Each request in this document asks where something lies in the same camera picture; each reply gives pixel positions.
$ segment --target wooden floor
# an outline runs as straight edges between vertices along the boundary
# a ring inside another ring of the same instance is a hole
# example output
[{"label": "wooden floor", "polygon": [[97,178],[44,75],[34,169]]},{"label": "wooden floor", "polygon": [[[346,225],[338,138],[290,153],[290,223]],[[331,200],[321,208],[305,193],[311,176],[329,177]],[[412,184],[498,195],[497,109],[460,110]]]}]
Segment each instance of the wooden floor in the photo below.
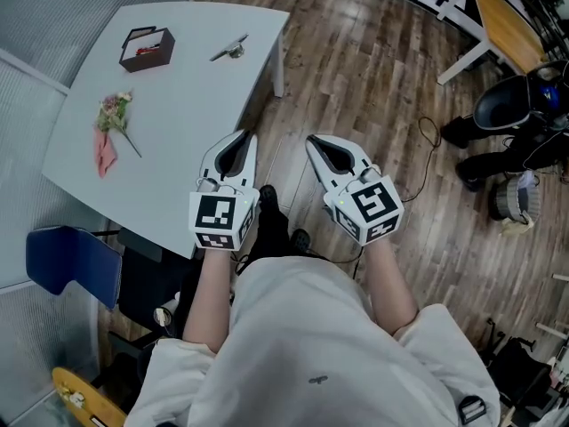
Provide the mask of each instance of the wooden floor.
[{"label": "wooden floor", "polygon": [[[406,0],[211,1],[291,14],[284,33],[285,96],[275,98],[264,75],[243,126],[259,136],[257,185],[273,184],[291,230],[306,229],[313,249],[336,262],[355,258],[359,247],[322,210],[323,189],[308,162],[306,137],[329,133],[361,144],[405,199],[421,186],[430,151],[419,117],[441,126],[466,115],[498,80],[486,63],[438,85],[437,75],[469,40]],[[508,335],[538,339],[534,354],[546,359],[560,341],[535,329],[534,322],[569,322],[569,289],[550,278],[552,272],[569,275],[569,222],[562,207],[569,204],[569,187],[556,176],[540,175],[541,219],[527,235],[501,237],[500,224],[487,214],[491,182],[473,194],[454,174],[454,165],[468,155],[501,148],[499,138],[478,141],[469,150],[443,141],[425,189],[405,205],[392,242],[422,305],[444,303],[475,345],[492,317]],[[248,245],[254,235],[252,230]],[[340,266],[351,274],[355,263]]]}]

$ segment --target white chair leg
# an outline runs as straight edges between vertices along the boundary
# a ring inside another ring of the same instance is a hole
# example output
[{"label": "white chair leg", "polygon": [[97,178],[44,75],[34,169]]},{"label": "white chair leg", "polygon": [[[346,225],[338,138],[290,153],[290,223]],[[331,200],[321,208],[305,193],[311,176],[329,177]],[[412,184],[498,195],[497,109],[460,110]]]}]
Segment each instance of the white chair leg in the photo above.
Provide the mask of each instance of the white chair leg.
[{"label": "white chair leg", "polygon": [[560,339],[567,340],[567,338],[569,338],[569,335],[564,334],[563,332],[558,331],[558,330],[556,330],[556,329],[554,329],[554,328],[552,328],[552,327],[545,326],[545,325],[542,324],[542,323],[535,323],[535,326],[536,326],[538,329],[541,329],[542,331],[547,332],[548,334],[552,334],[552,335],[554,335],[555,337],[559,337]]},{"label": "white chair leg", "polygon": [[500,422],[500,427],[509,427],[512,424],[512,418],[514,417],[514,413],[516,409],[514,407],[508,410],[508,413],[503,417]]},{"label": "white chair leg", "polygon": [[439,76],[437,82],[441,85],[444,85],[450,79],[463,71],[468,65],[470,65],[470,63],[487,52],[488,49],[490,49],[489,43],[486,40],[481,41],[468,52],[466,52],[460,59],[458,59],[447,71]]},{"label": "white chair leg", "polygon": [[566,275],[553,274],[551,278],[554,278],[555,280],[569,281],[569,277]]}]

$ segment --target flower stem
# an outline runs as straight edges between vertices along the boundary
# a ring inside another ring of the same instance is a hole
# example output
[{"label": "flower stem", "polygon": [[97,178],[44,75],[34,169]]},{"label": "flower stem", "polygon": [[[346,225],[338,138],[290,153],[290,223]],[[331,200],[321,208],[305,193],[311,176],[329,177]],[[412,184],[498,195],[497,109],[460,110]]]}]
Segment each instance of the flower stem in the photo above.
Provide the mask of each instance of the flower stem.
[{"label": "flower stem", "polygon": [[134,149],[134,151],[137,153],[137,155],[142,158],[142,155],[140,154],[139,150],[136,148],[136,146],[134,145],[134,143],[131,141],[131,138],[128,137],[128,134],[126,134],[126,131],[122,131],[119,130],[119,132],[126,138],[127,141],[129,141],[129,143],[131,144],[132,148]]}]

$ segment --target bucket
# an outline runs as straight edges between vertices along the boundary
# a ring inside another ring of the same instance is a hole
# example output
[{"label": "bucket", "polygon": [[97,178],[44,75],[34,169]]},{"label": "bucket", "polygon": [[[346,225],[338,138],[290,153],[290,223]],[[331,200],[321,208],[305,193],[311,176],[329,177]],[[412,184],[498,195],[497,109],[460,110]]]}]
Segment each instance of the bucket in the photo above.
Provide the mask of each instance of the bucket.
[{"label": "bucket", "polygon": [[489,209],[490,216],[495,220],[510,218],[514,222],[526,223],[522,215],[526,211],[536,222],[540,216],[541,201],[533,175],[529,182],[526,174],[523,174],[494,186],[489,197]]}]

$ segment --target small box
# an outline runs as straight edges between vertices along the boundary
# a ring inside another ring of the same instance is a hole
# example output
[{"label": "small box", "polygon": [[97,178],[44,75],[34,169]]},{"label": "small box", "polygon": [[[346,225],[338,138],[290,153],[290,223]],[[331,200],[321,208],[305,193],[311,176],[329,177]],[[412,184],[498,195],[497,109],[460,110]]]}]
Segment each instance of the small box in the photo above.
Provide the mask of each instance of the small box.
[{"label": "small box", "polygon": [[149,33],[152,33],[152,32],[156,32],[156,25],[153,25],[151,27],[133,28],[130,31],[130,33],[128,34],[128,36],[126,37],[126,39],[124,40],[124,43],[121,46],[121,49],[124,49],[130,40],[132,40],[134,38],[138,38],[139,36],[148,35]]},{"label": "small box", "polygon": [[[137,36],[128,40],[123,48],[119,63],[130,73],[167,65],[172,57],[174,43],[174,37],[168,28],[162,28],[147,35]],[[157,44],[155,51],[136,55],[139,49],[152,48]]]}]

